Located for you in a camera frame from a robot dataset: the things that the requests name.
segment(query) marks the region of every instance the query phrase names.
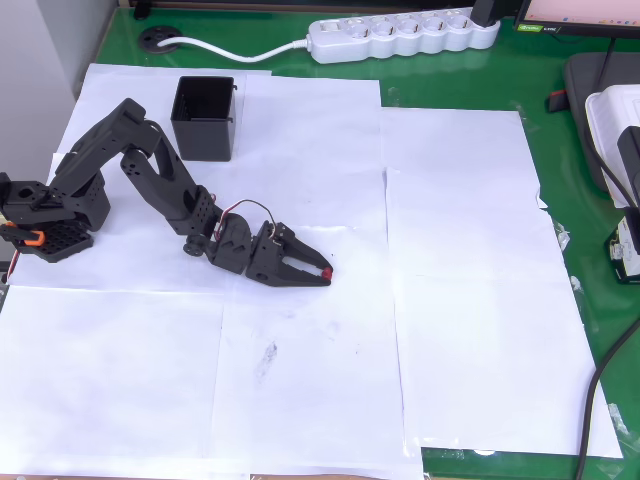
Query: white device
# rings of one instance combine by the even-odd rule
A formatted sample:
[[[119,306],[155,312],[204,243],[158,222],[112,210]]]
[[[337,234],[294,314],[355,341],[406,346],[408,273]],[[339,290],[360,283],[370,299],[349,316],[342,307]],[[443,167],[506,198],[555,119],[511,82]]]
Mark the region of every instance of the white device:
[[[168,38],[158,46],[186,43],[243,63],[260,62],[296,48],[305,48],[318,63],[489,48],[498,35],[500,22],[483,28],[473,23],[469,15],[470,7],[319,20],[309,25],[306,38],[255,57],[236,55],[189,37]]]
[[[631,181],[622,163],[618,139],[625,128],[640,126],[640,85],[613,85],[604,92],[590,95],[585,107],[598,154],[625,190],[631,192]],[[633,207],[608,175],[605,172],[603,175],[616,207]]]

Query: black robotic arm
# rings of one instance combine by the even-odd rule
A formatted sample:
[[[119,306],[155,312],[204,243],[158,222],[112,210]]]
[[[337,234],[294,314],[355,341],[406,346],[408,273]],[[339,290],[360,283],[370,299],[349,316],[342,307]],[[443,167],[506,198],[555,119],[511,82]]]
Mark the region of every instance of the black robotic arm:
[[[7,223],[0,236],[21,253],[57,262],[93,245],[87,231],[104,223],[109,200],[100,168],[119,153],[123,172],[140,195],[166,218],[178,235],[186,236],[184,251],[206,255],[209,262],[269,286],[328,286],[333,268],[317,251],[300,242],[282,223],[265,222],[252,237],[239,215],[215,204],[202,185],[196,185],[162,128],[146,120],[145,110],[124,100],[89,130],[62,159],[49,186],[12,182],[0,173],[0,211]],[[155,156],[158,173],[149,160]],[[214,229],[222,221],[219,238]],[[321,275],[283,262],[292,257],[311,264]]]

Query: green table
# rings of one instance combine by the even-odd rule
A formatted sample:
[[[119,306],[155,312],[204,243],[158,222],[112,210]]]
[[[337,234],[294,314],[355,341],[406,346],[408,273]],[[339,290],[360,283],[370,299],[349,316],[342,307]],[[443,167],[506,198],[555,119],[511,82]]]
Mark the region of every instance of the green table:
[[[331,14],[236,13],[155,9],[145,21],[117,11],[98,56],[99,63],[149,67],[253,68],[273,75],[380,80],[382,104],[393,107],[517,110],[533,154],[549,213],[570,232],[564,252],[596,362],[640,313],[640,288],[616,283],[603,244],[621,218],[608,196],[594,185],[569,112],[549,115],[544,99],[564,88],[562,66],[578,52],[604,51],[606,39],[560,43],[550,36],[516,33],[504,22],[495,46],[486,51],[369,59],[320,65],[304,51],[259,64],[239,64],[196,47],[169,55],[148,55],[137,46],[142,30],[171,25],[186,36],[209,41],[240,55],[257,55],[304,38],[309,24]],[[640,51],[640,41],[619,41],[620,51]],[[616,431],[624,461],[591,458],[585,479],[640,478],[640,335],[612,361],[603,376],[607,401],[624,421]],[[582,405],[576,405],[581,415]],[[458,478],[572,478],[576,460],[561,455],[423,449],[425,472]]]

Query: monitor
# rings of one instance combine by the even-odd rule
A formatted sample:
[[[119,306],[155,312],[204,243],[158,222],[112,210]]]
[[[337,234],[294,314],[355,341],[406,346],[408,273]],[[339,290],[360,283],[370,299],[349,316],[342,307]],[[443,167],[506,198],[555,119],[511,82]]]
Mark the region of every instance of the monitor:
[[[524,0],[519,32],[640,38],[640,0]]]

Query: black box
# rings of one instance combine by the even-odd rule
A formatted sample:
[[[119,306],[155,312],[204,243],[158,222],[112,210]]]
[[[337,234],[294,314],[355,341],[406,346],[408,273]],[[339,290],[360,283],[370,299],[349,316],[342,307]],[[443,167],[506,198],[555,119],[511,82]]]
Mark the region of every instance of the black box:
[[[171,123],[183,160],[231,160],[235,88],[231,77],[180,77]]]

